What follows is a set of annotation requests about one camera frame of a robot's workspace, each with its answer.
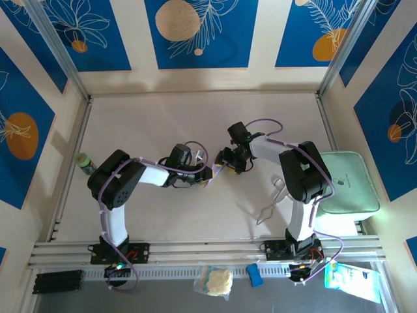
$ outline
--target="blue poster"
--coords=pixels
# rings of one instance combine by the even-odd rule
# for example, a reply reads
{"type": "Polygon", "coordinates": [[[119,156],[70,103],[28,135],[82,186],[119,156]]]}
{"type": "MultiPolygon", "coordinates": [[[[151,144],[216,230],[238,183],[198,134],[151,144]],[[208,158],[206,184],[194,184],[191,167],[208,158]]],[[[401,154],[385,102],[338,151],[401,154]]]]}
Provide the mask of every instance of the blue poster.
{"type": "Polygon", "coordinates": [[[354,110],[390,200],[417,187],[417,24],[354,110]]]}
{"type": "Polygon", "coordinates": [[[5,257],[5,254],[6,254],[6,249],[0,246],[0,266],[1,266],[1,263],[3,262],[3,258],[5,257]]]}
{"type": "Polygon", "coordinates": [[[258,0],[145,0],[159,69],[249,65],[258,0]]]}
{"type": "Polygon", "coordinates": [[[294,0],[276,67],[327,67],[360,0],[294,0]]]}
{"type": "Polygon", "coordinates": [[[22,208],[54,116],[0,48],[0,200],[22,208]]]}
{"type": "Polygon", "coordinates": [[[13,23],[20,36],[22,36],[26,44],[32,50],[33,54],[48,73],[58,90],[63,93],[68,78],[55,60],[55,57],[42,37],[39,35],[38,29],[33,25],[26,10],[17,3],[20,2],[0,0],[0,7],[5,11],[9,20],[13,23]]]}
{"type": "MultiPolygon", "coordinates": [[[[34,54],[47,55],[48,47],[19,4],[0,0],[34,54]]],[[[45,0],[40,4],[80,72],[131,70],[109,0],[45,0]]]]}
{"type": "Polygon", "coordinates": [[[354,73],[365,59],[368,51],[378,38],[386,22],[390,19],[400,0],[379,0],[369,17],[352,51],[343,64],[339,75],[345,86],[348,85],[354,73]]]}

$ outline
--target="clear plastic bag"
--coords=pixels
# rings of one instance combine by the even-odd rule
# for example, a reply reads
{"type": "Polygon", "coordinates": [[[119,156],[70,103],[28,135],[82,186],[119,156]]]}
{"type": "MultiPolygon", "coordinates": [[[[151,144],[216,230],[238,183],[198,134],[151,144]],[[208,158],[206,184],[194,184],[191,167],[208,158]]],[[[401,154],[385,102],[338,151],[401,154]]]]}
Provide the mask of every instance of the clear plastic bag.
{"type": "Polygon", "coordinates": [[[232,270],[202,264],[194,280],[194,291],[213,297],[223,297],[228,301],[232,284],[232,270]]]}

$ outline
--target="beige circle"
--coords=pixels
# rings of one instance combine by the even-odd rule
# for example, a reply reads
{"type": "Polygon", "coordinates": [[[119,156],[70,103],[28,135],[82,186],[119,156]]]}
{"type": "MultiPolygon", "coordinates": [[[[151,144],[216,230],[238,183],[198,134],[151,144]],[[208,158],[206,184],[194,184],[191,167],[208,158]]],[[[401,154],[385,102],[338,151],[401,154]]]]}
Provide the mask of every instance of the beige circle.
{"type": "Polygon", "coordinates": [[[184,0],[169,0],[155,15],[156,28],[170,41],[192,38],[200,29],[200,18],[194,8],[184,0]]]}
{"type": "Polygon", "coordinates": [[[303,5],[306,5],[309,0],[295,0],[295,4],[299,7],[302,7],[303,5]]]}
{"type": "Polygon", "coordinates": [[[10,1],[12,1],[13,3],[16,3],[20,7],[23,6],[23,3],[22,3],[23,0],[10,0],[10,1]]]}
{"type": "Polygon", "coordinates": [[[202,49],[195,49],[194,54],[199,57],[200,55],[203,54],[203,50],[202,49]]]}

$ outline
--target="white wall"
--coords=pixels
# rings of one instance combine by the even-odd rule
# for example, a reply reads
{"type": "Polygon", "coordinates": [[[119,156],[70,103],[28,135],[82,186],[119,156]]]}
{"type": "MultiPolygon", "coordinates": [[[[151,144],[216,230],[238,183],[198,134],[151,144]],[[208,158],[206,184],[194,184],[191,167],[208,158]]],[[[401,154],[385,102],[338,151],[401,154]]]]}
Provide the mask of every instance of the white wall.
{"type": "Polygon", "coordinates": [[[132,71],[84,72],[81,77],[93,95],[234,89],[317,90],[326,67],[275,68],[292,2],[259,0],[249,68],[158,70],[144,0],[111,0],[132,71]]]}
{"type": "Polygon", "coordinates": [[[416,16],[415,0],[402,0],[347,88],[338,78],[324,96],[340,149],[357,151],[365,158],[381,199],[381,211],[371,218],[370,224],[381,238],[406,312],[415,312],[417,307],[417,267],[405,244],[406,239],[417,236],[417,190],[388,201],[353,107],[417,22],[416,16]]]}
{"type": "Polygon", "coordinates": [[[0,246],[7,254],[0,268],[0,312],[10,313],[21,275],[35,241],[45,234],[62,186],[61,167],[67,163],[69,141],[81,99],[67,84],[62,95],[17,30],[0,10],[0,47],[55,112],[55,119],[21,210],[0,201],[0,246]]]}

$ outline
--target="purple cable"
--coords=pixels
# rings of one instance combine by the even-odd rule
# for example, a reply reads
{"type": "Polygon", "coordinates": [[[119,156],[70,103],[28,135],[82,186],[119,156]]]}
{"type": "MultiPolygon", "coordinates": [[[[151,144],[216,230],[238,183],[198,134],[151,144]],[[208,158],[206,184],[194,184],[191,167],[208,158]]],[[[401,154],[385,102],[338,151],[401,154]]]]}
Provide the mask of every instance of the purple cable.
{"type": "MultiPolygon", "coordinates": [[[[334,188],[334,185],[333,185],[333,182],[332,182],[332,180],[329,178],[329,176],[326,174],[326,172],[321,168],[321,166],[320,165],[318,165],[318,163],[316,162],[316,161],[314,161],[314,159],[313,158],[311,158],[308,154],[307,154],[307,152],[305,152],[303,149],[301,149],[301,148],[299,148],[299,147],[297,147],[297,146],[295,146],[295,145],[291,145],[290,143],[284,143],[284,142],[281,142],[281,141],[279,141],[279,140],[274,140],[274,139],[270,139],[270,138],[268,138],[267,139],[267,141],[269,141],[269,142],[272,142],[272,143],[276,143],[276,144],[278,144],[278,145],[283,145],[283,146],[285,146],[285,147],[288,147],[288,148],[291,148],[291,149],[295,149],[295,150],[297,150],[298,152],[300,152],[302,155],[304,155],[317,169],[318,169],[318,171],[320,172],[320,174],[321,175],[323,175],[323,177],[324,177],[324,179],[326,179],[326,181],[327,181],[327,183],[328,183],[328,185],[330,186],[330,188],[332,189],[332,192],[330,193],[330,194],[328,194],[327,196],[324,196],[324,197],[322,197],[322,198],[320,198],[320,199],[318,199],[318,200],[315,200],[314,202],[313,202],[313,208],[311,209],[311,214],[310,214],[310,218],[309,218],[309,227],[312,227],[313,226],[313,219],[314,219],[314,217],[315,217],[315,214],[316,214],[316,211],[317,211],[317,206],[318,206],[318,204],[321,202],[321,201],[323,201],[323,200],[325,200],[325,199],[328,199],[328,198],[331,198],[332,196],[334,196],[334,194],[336,193],[336,190],[335,190],[335,188],[334,188]]],[[[315,273],[313,273],[311,276],[309,276],[307,279],[305,279],[304,281],[302,281],[302,282],[298,282],[298,283],[295,283],[295,284],[305,284],[306,282],[308,282],[310,279],[312,279],[313,277],[315,277],[317,274],[319,274],[323,269],[325,269],[326,268],[326,266],[327,265],[329,265],[331,262],[333,262],[340,254],[341,254],[341,252],[343,251],[343,249],[345,248],[345,243],[343,242],[343,240],[341,239],[341,238],[339,238],[339,237],[337,237],[337,236],[333,236],[333,235],[329,235],[329,234],[327,234],[327,233],[321,233],[321,232],[319,232],[319,231],[315,231],[315,230],[313,230],[313,233],[315,233],[316,235],[322,235],[322,236],[325,236],[325,237],[329,237],[329,238],[333,238],[333,239],[336,239],[337,241],[339,241],[340,242],[340,249],[334,254],[334,256],[332,256],[331,258],[330,258],[330,260],[328,261],[328,262],[326,262],[326,264],[323,266],[323,267],[321,267],[318,271],[316,271],[315,273]]]]}
{"type": "MultiPolygon", "coordinates": [[[[205,166],[207,165],[208,159],[209,159],[209,153],[207,152],[206,148],[199,142],[195,142],[195,141],[189,141],[186,142],[185,144],[189,144],[189,143],[195,143],[198,144],[206,153],[206,161],[204,163],[204,166],[202,166],[199,170],[197,171],[183,171],[183,170],[178,170],[176,168],[169,168],[167,166],[163,166],[161,164],[155,163],[155,162],[151,162],[148,160],[145,160],[143,158],[131,158],[127,161],[124,161],[111,175],[110,177],[107,179],[107,181],[103,184],[103,187],[100,189],[100,192],[98,193],[97,196],[97,202],[98,202],[98,206],[100,207],[100,221],[101,221],[101,225],[102,225],[102,231],[104,236],[107,239],[108,244],[113,248],[114,251],[116,251],[116,253],[121,257],[121,259],[133,270],[133,273],[136,276],[136,283],[135,286],[133,286],[132,288],[129,289],[119,289],[119,288],[113,288],[113,286],[109,286],[112,290],[115,291],[119,291],[119,292],[131,292],[133,290],[135,290],[138,286],[139,286],[139,273],[138,271],[135,269],[135,267],[133,266],[133,264],[123,255],[123,253],[111,242],[111,239],[108,235],[108,229],[106,226],[106,220],[104,217],[104,210],[106,210],[107,208],[104,206],[103,202],[102,202],[102,197],[103,197],[103,193],[105,191],[105,189],[108,187],[108,185],[110,184],[111,180],[116,177],[116,175],[129,163],[131,162],[142,162],[142,163],[146,163],[146,164],[150,164],[153,166],[157,166],[159,168],[163,168],[165,170],[173,170],[173,171],[177,171],[179,173],[184,173],[184,174],[195,174],[198,173],[200,171],[203,171],[205,166]]],[[[111,275],[109,275],[107,283],[110,283],[110,278],[111,275]]]]}
{"type": "Polygon", "coordinates": [[[281,127],[281,129],[279,129],[279,130],[275,130],[274,132],[270,132],[269,134],[266,134],[267,136],[277,134],[284,129],[284,125],[282,125],[282,123],[277,121],[276,119],[254,119],[252,122],[249,122],[248,124],[246,124],[245,127],[248,127],[249,125],[252,125],[252,124],[257,123],[257,122],[265,122],[265,121],[274,122],[281,127]]]}

